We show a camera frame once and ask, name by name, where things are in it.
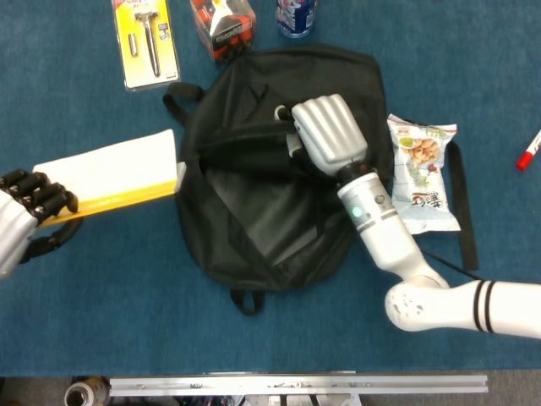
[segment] blue carpet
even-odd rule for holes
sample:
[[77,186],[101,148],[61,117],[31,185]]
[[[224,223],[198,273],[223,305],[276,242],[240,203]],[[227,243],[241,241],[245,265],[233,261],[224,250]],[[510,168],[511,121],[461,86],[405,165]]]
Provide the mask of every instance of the blue carpet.
[[[220,69],[187,0],[170,3],[183,79],[208,87]],[[541,126],[541,3],[320,3],[315,32],[292,41],[275,28],[274,2],[253,0],[256,47],[324,42],[372,54],[390,112],[458,123],[482,275],[541,282],[541,162],[514,168]],[[164,89],[124,90],[107,0],[6,2],[0,53],[0,173],[167,128],[182,137]],[[419,243],[460,261],[455,235]],[[263,315],[246,318],[192,262],[173,199],[88,218],[69,245],[0,283],[0,376],[541,367],[535,340],[398,331],[383,308],[397,279],[369,261],[354,247],[330,280],[271,295]]]

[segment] paper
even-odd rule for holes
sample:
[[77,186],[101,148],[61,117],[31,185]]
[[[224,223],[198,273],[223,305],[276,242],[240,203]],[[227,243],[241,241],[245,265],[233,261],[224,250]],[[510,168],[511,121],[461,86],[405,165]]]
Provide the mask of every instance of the paper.
[[42,163],[43,172],[79,199],[76,214],[63,209],[44,225],[89,216],[175,193],[184,167],[177,168],[172,130]]

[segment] can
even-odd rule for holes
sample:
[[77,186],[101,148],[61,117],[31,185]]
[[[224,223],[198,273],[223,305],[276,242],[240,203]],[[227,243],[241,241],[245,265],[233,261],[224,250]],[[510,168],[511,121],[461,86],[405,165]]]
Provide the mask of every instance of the can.
[[277,0],[276,22],[284,36],[306,36],[314,26],[317,0]]

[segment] robotic arm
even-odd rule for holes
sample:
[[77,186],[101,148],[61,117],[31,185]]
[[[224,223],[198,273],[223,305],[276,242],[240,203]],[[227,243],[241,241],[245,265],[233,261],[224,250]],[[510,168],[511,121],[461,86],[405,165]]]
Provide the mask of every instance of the robotic arm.
[[65,206],[77,212],[77,198],[61,184],[51,184],[44,173],[18,169],[0,178],[0,278],[19,263],[57,249],[77,232],[82,219],[32,240],[36,228]]
[[541,286],[475,281],[449,288],[429,266],[377,174],[363,163],[368,145],[341,96],[308,100],[291,114],[314,165],[339,179],[338,196],[377,267],[403,279],[385,298],[386,313],[397,327],[541,338]]

